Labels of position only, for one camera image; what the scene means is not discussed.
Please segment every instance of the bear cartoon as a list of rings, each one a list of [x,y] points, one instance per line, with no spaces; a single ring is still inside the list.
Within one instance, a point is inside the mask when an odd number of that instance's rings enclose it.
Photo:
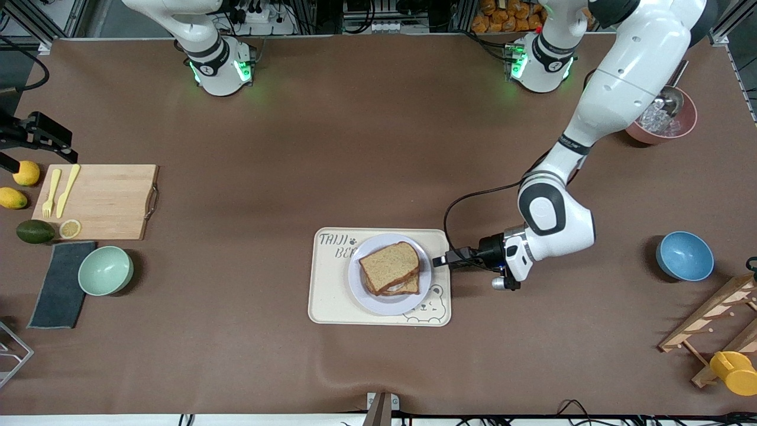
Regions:
[[[404,314],[409,323],[428,322],[429,324],[441,324],[441,320],[447,314],[447,308],[444,306],[441,295],[444,290],[441,286],[434,284],[428,290],[428,295],[412,311]]]

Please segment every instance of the sandwich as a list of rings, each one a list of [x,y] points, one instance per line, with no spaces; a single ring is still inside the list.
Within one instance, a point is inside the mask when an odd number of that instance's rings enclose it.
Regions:
[[[360,259],[365,272],[366,289],[375,296],[419,293],[418,253],[401,241]]]

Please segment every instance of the wooden rack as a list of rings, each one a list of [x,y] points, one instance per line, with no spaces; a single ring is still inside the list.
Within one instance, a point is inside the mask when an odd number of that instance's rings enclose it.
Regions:
[[[715,373],[709,367],[709,362],[689,343],[688,338],[695,334],[712,333],[707,327],[711,321],[734,316],[729,310],[734,306],[747,305],[757,312],[757,299],[750,294],[757,290],[755,274],[749,273],[731,278],[717,293],[707,299],[686,321],[670,333],[658,347],[663,352],[685,347],[703,364],[702,370],[691,381],[698,387],[715,384]],[[757,319],[752,321],[738,336],[723,348],[724,351],[749,353],[757,351]]]

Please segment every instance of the lemon slice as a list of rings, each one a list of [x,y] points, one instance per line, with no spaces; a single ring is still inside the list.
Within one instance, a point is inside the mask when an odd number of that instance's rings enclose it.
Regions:
[[[70,240],[82,232],[82,224],[74,219],[69,219],[61,224],[61,238]]]

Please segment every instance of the brown tablecloth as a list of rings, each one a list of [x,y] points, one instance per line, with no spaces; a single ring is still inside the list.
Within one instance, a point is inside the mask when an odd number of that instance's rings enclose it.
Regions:
[[[271,39],[254,87],[226,98],[194,85],[170,41],[56,42],[50,82],[17,115],[70,128],[82,163],[160,165],[160,205],[144,241],[118,243],[136,261],[128,294],[87,297],[72,330],[23,329],[51,250],[15,237],[30,210],[0,211],[0,314],[36,351],[0,413],[341,412],[374,390],[417,413],[546,414],[565,398],[594,413],[757,410],[722,385],[695,388],[685,351],[656,349],[757,252],[757,131],[727,52],[706,44],[681,80],[699,109],[691,135],[608,136],[571,185],[596,218],[592,248],[537,263],[514,293],[455,273],[441,328],[307,316],[318,229],[439,228],[457,196],[518,180],[612,41],[587,36],[568,80],[538,95],[462,36]],[[462,203],[450,230],[467,245],[520,223],[513,190]],[[709,279],[660,275],[655,241],[673,230],[712,247]],[[736,312],[692,343],[722,347],[755,316]]]

